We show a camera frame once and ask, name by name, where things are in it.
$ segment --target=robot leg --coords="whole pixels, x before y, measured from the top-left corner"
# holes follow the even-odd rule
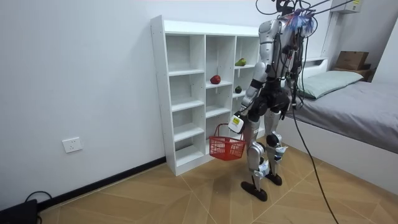
[[[279,163],[282,160],[287,147],[282,147],[282,136],[276,133],[281,112],[275,113],[268,111],[264,119],[266,127],[266,141],[267,141],[267,157],[269,160],[271,171],[266,176],[274,184],[282,185],[282,178],[278,175]]]
[[[260,122],[246,121],[245,124],[246,127],[243,131],[243,136],[246,141],[248,166],[251,172],[252,184],[244,181],[241,183],[241,187],[249,194],[265,202],[267,201],[267,193],[261,189],[260,180],[269,173],[269,163],[262,157],[265,147],[261,143],[256,142]]]

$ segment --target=wall outlet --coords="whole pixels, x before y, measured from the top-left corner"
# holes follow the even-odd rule
[[[65,152],[67,153],[83,149],[83,146],[81,146],[80,138],[63,140],[62,144],[65,148]]]

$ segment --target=mattress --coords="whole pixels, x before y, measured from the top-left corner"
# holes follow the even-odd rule
[[[304,100],[295,115],[302,122],[398,154],[398,89],[394,85],[357,82],[316,101]]]

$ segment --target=parquet floor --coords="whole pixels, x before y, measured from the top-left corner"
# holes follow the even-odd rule
[[[316,164],[341,224],[398,223],[398,196],[326,162]],[[163,164],[40,215],[43,224],[334,223],[308,155],[288,148],[279,174],[280,187],[262,179],[268,201],[260,202],[240,187],[251,181],[245,157],[215,159],[177,177]]]

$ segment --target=red basket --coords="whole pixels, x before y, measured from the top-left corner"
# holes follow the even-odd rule
[[[228,124],[219,124],[214,132],[214,136],[210,136],[210,155],[224,161],[242,158],[244,146],[246,145],[242,140],[242,136],[240,140],[230,137],[221,137],[221,125]]]

